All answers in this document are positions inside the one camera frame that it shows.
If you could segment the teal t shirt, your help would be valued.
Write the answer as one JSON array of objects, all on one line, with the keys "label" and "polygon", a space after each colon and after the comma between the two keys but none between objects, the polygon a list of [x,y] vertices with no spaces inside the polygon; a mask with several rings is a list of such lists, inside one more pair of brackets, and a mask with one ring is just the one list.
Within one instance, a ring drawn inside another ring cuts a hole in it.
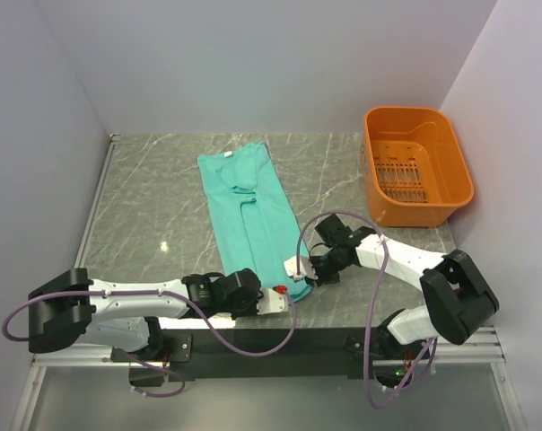
[{"label": "teal t shirt", "polygon": [[264,287],[286,286],[295,301],[308,295],[311,285],[284,269],[301,231],[266,145],[202,154],[197,164],[224,272],[249,268]]}]

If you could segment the orange plastic basket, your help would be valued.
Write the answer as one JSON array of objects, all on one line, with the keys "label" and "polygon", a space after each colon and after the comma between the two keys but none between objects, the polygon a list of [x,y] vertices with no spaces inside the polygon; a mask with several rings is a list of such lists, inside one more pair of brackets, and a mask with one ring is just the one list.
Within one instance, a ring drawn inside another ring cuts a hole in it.
[{"label": "orange plastic basket", "polygon": [[454,128],[438,110],[369,110],[360,157],[369,213],[380,226],[433,228],[474,197]]}]

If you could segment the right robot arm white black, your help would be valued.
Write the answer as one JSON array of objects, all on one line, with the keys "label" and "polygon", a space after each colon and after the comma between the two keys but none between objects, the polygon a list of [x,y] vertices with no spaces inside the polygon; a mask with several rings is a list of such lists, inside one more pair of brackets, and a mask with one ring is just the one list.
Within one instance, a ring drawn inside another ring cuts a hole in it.
[{"label": "right robot arm white black", "polygon": [[460,346],[500,309],[492,288],[464,251],[417,249],[379,236],[371,227],[352,230],[335,214],[315,231],[328,248],[321,256],[309,257],[311,279],[317,285],[338,282],[340,272],[351,266],[384,268],[424,297],[423,305],[400,309],[371,329],[373,359],[398,359],[415,344],[436,337]]}]

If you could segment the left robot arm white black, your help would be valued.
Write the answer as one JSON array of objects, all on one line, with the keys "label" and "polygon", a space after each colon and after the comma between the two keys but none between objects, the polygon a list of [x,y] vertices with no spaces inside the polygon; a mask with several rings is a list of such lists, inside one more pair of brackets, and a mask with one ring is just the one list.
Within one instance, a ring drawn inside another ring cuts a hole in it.
[{"label": "left robot arm white black", "polygon": [[35,302],[29,308],[31,353],[53,353],[80,342],[119,347],[144,361],[162,352],[161,318],[254,316],[267,299],[248,268],[229,276],[209,272],[151,284],[91,279],[86,269],[73,268],[29,297]]}]

